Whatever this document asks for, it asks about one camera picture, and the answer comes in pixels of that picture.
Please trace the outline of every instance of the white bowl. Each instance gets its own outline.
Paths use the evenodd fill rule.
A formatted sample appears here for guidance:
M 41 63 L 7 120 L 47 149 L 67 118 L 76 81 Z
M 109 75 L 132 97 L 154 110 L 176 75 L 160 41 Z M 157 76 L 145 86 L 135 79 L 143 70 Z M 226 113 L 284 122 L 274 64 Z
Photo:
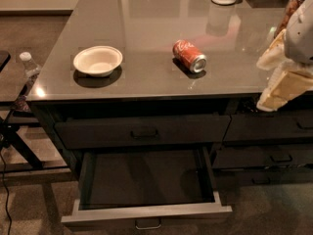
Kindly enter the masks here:
M 113 47 L 95 46 L 79 52 L 73 64 L 80 72 L 102 77 L 110 75 L 122 59 L 121 53 Z

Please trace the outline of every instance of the black cable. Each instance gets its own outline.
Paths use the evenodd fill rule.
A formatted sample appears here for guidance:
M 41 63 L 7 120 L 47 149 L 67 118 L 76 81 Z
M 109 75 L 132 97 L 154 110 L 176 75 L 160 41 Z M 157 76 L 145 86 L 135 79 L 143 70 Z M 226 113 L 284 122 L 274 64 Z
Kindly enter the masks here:
M 10 235 L 11 226 L 12 226 L 12 218 L 11 218 L 10 213 L 9 213 L 9 210 L 8 210 L 8 203 L 9 203 L 10 192 L 9 192 L 9 188 L 7 187 L 6 182 L 5 182 L 5 173 L 6 173 L 7 164 L 6 164 L 5 160 L 4 160 L 3 157 L 2 157 L 2 150 L 3 150 L 3 149 L 0 150 L 0 158 L 1 158 L 2 162 L 3 162 L 2 184 L 3 184 L 4 188 L 5 188 L 6 191 L 7 191 L 6 213 L 7 213 L 7 217 L 9 218 L 8 235 Z

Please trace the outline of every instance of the red soda can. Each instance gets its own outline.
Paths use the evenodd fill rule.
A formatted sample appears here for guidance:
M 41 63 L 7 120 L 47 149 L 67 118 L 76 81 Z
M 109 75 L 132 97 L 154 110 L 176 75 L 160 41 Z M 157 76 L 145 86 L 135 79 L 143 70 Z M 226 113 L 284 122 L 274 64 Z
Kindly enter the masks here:
M 204 70 L 206 56 L 192 43 L 178 40 L 173 46 L 173 54 L 192 73 L 199 73 Z

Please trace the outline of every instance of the gray countertop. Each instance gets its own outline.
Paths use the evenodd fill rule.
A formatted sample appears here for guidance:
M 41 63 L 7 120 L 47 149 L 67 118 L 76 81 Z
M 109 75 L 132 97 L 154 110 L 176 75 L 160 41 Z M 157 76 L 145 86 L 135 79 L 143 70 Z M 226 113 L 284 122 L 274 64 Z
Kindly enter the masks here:
M 270 71 L 256 67 L 283 8 L 252 9 L 243 0 L 79 0 L 37 79 L 29 101 L 226 96 L 258 93 Z M 187 39 L 208 57 L 192 75 L 173 63 L 172 46 Z M 123 54 L 110 77 L 77 72 L 75 55 L 109 45 Z

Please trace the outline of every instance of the floor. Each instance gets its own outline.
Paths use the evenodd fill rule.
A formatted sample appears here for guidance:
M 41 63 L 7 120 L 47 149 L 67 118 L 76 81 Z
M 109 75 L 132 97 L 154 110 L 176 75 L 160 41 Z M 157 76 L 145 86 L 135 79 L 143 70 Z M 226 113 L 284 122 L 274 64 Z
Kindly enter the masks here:
M 0 17 L 0 49 L 8 50 L 12 60 L 0 75 L 0 102 L 13 101 L 23 85 L 21 51 L 31 51 L 33 58 L 44 65 L 62 31 L 66 16 Z M 41 128 L 23 127 L 21 138 L 42 161 L 61 157 Z M 24 163 L 14 148 L 3 149 L 8 164 Z M 312 178 L 311 172 L 300 176 Z M 233 212 L 220 223 L 185 224 L 161 227 L 158 230 L 107 229 L 72 233 L 61 224 L 61 217 L 70 215 L 78 183 L 66 168 L 6 173 L 9 187 L 8 209 L 12 217 L 12 235 L 307 235 L 313 233 L 313 183 L 278 183 L 271 185 L 236 186 L 224 184 L 221 200 Z M 9 221 L 5 213 L 6 191 L 0 184 L 0 234 L 7 234 Z

